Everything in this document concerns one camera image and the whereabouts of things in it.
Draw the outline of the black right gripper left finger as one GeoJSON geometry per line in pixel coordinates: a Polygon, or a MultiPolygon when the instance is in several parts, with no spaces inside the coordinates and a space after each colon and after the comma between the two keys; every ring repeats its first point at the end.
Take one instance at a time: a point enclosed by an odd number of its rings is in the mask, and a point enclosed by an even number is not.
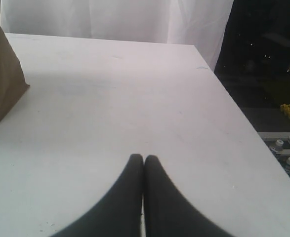
{"type": "Polygon", "coordinates": [[[106,195],[81,218],[55,237],[139,237],[143,198],[144,161],[132,154],[106,195]]]}

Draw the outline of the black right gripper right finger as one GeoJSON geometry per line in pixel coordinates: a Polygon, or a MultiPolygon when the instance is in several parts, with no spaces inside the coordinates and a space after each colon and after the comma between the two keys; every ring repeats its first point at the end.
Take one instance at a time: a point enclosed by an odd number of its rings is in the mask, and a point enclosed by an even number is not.
{"type": "Polygon", "coordinates": [[[144,163],[144,219],[148,237],[230,237],[176,188],[158,157],[144,163]]]}

